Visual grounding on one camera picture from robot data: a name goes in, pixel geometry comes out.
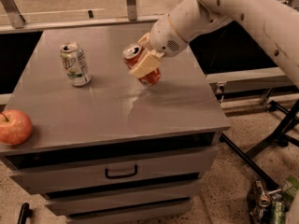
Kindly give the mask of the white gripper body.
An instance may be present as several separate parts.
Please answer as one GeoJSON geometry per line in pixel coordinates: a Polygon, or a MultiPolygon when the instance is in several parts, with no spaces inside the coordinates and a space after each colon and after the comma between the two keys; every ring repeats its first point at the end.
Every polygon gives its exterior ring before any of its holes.
{"type": "Polygon", "coordinates": [[[188,43],[182,39],[169,15],[161,17],[149,32],[150,45],[165,57],[174,57],[185,50],[188,43]]]}

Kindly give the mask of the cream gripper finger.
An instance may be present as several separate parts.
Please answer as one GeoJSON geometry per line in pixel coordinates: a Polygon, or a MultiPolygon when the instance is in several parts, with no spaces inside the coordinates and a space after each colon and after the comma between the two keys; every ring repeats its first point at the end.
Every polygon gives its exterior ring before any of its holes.
{"type": "Polygon", "coordinates": [[[137,43],[142,46],[145,49],[151,50],[151,45],[150,45],[150,34],[146,33],[144,34],[138,41],[137,43]]]}
{"type": "Polygon", "coordinates": [[[128,58],[128,63],[132,66],[129,74],[142,78],[156,70],[162,64],[164,54],[158,51],[141,51],[128,58]]]}

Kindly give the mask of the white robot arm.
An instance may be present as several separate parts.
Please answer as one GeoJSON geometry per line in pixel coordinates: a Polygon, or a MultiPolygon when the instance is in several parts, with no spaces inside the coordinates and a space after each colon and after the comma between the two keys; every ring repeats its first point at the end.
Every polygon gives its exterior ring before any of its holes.
{"type": "Polygon", "coordinates": [[[130,70],[141,78],[199,35],[236,21],[299,87],[299,13],[278,0],[183,0],[139,39],[145,49],[130,70]]]}

